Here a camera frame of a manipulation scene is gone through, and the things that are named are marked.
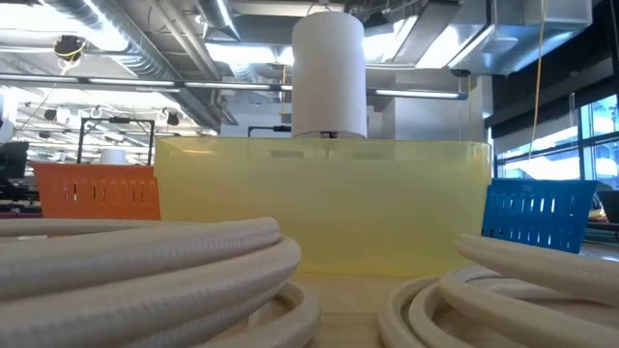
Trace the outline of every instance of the window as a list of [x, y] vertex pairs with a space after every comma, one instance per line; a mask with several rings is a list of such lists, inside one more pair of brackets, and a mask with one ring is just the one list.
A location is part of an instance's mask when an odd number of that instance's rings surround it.
[[[597, 180], [619, 189], [617, 102], [617, 96], [609, 96], [573, 110], [570, 115], [574, 118], [569, 116], [557, 119], [554, 124], [548, 121], [538, 125], [543, 136], [533, 142], [531, 159], [528, 158], [530, 144], [503, 152], [497, 156], [497, 176], [536, 180]], [[526, 141], [524, 136], [530, 138], [530, 131], [515, 132], [512, 138], [505, 140], [505, 144], [522, 144]]]
[[582, 137], [590, 138], [619, 131], [617, 96], [610, 96], [580, 108]]
[[613, 141], [584, 149], [585, 170], [591, 172], [587, 179], [619, 189], [619, 142]]
[[[572, 126], [565, 130], [560, 130], [554, 134], [535, 139], [533, 142], [533, 151], [541, 151], [551, 149], [555, 146], [576, 143], [578, 141], [578, 126]], [[521, 155], [529, 154], [530, 144], [525, 144], [510, 150], [499, 156], [500, 159], [506, 160]]]
[[536, 180], [580, 179], [578, 150], [570, 150], [531, 160], [521, 159], [499, 166], [499, 177]]

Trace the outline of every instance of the white coiled hose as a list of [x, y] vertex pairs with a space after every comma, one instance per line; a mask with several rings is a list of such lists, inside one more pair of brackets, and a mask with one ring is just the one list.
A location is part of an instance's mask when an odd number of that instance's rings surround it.
[[433, 322], [446, 305], [526, 346], [610, 347], [619, 341], [619, 331], [611, 327], [523, 301], [586, 299], [616, 305], [610, 294], [619, 290], [618, 264], [468, 235], [460, 237], [458, 250], [501, 274], [473, 267], [438, 281], [422, 278], [403, 284], [379, 313], [387, 347], [473, 347]]
[[[203, 343], [286, 289], [301, 258], [271, 218], [67, 222], [68, 231], [59, 221], [0, 226], [0, 236], [79, 234], [0, 245], [0, 346]], [[144, 225], [150, 227], [136, 228]], [[102, 231], [110, 227], [113, 232]], [[285, 347], [309, 340], [300, 332], [310, 323], [296, 324], [305, 326], [284, 333], [291, 338]]]

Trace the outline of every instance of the white cylindrical container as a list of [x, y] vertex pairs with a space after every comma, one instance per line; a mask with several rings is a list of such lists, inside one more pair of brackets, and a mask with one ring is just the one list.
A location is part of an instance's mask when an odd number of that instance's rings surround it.
[[350, 14], [312, 14], [294, 26], [293, 137], [368, 137], [363, 38]]
[[126, 165], [125, 150], [103, 149], [101, 152], [101, 164], [120, 164]]

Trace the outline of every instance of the plastic tub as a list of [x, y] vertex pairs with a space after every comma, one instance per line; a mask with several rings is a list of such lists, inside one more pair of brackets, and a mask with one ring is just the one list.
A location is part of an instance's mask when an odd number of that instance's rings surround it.
[[152, 166], [31, 165], [44, 218], [160, 219]]
[[423, 276], [467, 264], [479, 235], [489, 146], [352, 139], [161, 138], [162, 219], [273, 217], [302, 272]]
[[486, 237], [579, 253], [597, 181], [494, 179]]

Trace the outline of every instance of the fluorescent light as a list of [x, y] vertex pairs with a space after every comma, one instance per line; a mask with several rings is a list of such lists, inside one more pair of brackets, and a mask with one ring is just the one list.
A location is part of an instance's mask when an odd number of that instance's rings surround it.
[[292, 54], [291, 46], [288, 46], [281, 51], [280, 55], [278, 56], [278, 63], [282, 63], [285, 65], [294, 64], [294, 54]]
[[383, 97], [429, 98], [448, 100], [458, 100], [462, 98], [462, 94], [460, 93], [407, 90], [375, 90], [374, 95]]
[[459, 50], [457, 30], [448, 26], [427, 49], [422, 59], [415, 65], [419, 69], [441, 69], [454, 58]]
[[143, 79], [91, 78], [90, 82], [94, 84], [103, 84], [103, 85], [174, 87], [174, 82], [172, 81], [157, 81], [157, 80], [143, 80]]
[[362, 45], [366, 61], [379, 62], [395, 37], [394, 33], [388, 33], [364, 38]]
[[273, 49], [268, 46], [207, 43], [206, 49], [213, 60], [228, 64], [273, 63], [277, 60]]
[[187, 82], [185, 83], [190, 88], [217, 88], [231, 90], [247, 90], [247, 91], [270, 91], [271, 85], [260, 83], [228, 83], [228, 82]]
[[79, 80], [76, 77], [66, 77], [66, 76], [45, 76], [45, 75], [17, 75], [17, 74], [7, 74], [0, 73], [0, 80], [5, 81], [36, 81], [36, 82], [55, 82], [55, 83], [75, 83]]

